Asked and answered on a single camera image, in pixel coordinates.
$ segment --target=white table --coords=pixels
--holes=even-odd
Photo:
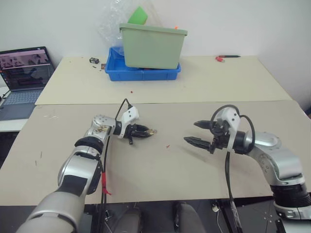
[[[138,123],[157,129],[147,139],[110,140],[107,157],[108,202],[228,198],[225,150],[209,154],[183,140],[196,136],[212,140],[209,131],[193,125],[210,119],[225,103],[136,104]],[[311,191],[311,121],[295,101],[234,102],[248,115],[256,131],[276,134],[300,157]],[[37,106],[0,169],[0,205],[37,205],[57,189],[57,174],[74,143],[90,127],[96,114],[114,116],[118,104]],[[241,130],[248,130],[242,121]],[[270,196],[271,191],[255,160],[232,154],[230,179],[234,197]],[[86,204],[99,203],[101,189]]]
[[[9,88],[0,87],[0,96],[6,93]],[[28,119],[18,119],[18,120],[0,120],[0,132],[16,132],[20,131],[26,124]]]
[[[36,104],[119,104],[124,98],[132,103],[291,100],[255,56],[224,63],[209,56],[181,57],[182,71],[173,81],[112,82],[100,63],[63,58]]]

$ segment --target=green object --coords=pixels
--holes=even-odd
[[[187,31],[120,24],[128,67],[176,69]]]
[[[132,14],[130,19],[127,23],[133,23],[133,24],[141,24],[144,25],[146,20],[148,18],[148,15],[146,12],[139,6],[136,11]]]

